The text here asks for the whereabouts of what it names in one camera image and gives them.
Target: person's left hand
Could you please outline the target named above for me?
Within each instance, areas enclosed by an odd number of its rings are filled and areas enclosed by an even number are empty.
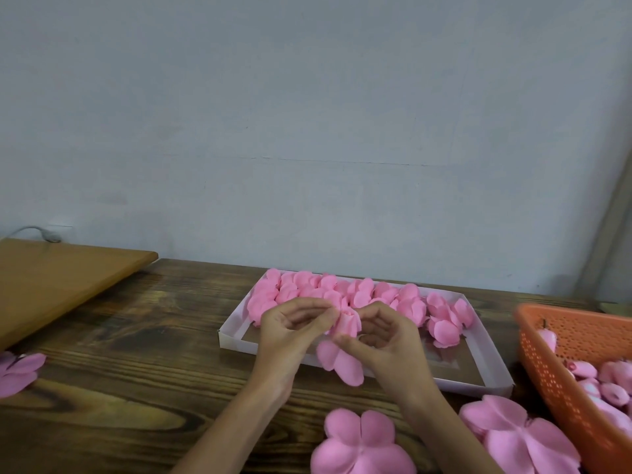
[[[285,403],[307,348],[339,315],[329,301],[317,298],[294,298],[264,312],[249,383],[271,388],[279,402]]]

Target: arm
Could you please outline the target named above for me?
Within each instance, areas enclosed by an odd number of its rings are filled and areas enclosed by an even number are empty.
[[[359,339],[337,335],[334,342],[368,366],[403,418],[446,474],[501,474],[502,470],[441,395],[415,324],[383,303],[358,310]]]
[[[295,298],[266,311],[252,375],[171,474],[237,474],[288,400],[307,348],[331,328],[338,311],[326,300]]]

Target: tray of pink flowers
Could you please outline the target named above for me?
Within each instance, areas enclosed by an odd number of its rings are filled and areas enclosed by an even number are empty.
[[[343,363],[329,336],[361,335],[356,310],[374,302],[388,304],[419,328],[426,357],[440,389],[483,396],[509,397],[513,380],[483,323],[461,293],[415,284],[376,282],[310,271],[269,269],[241,300],[218,331],[220,348],[256,354],[258,327],[268,309],[296,297],[327,299],[341,312],[329,335],[317,339],[303,364],[333,370],[343,382],[359,385],[367,368]]]

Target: forearm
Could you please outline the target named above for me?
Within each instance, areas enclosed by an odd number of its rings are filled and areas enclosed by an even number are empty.
[[[237,474],[280,408],[273,387],[250,383],[235,396],[172,474]]]
[[[438,389],[400,408],[446,474],[502,474]]]

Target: hand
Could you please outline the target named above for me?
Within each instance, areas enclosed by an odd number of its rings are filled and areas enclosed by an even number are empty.
[[[337,334],[334,342],[371,369],[384,392],[401,409],[422,395],[438,392],[417,326],[384,303],[357,311],[362,321],[359,338]]]
[[[336,323],[339,315],[327,300],[317,298],[294,298],[264,312],[249,384],[266,386],[281,404],[285,403],[307,348]]]

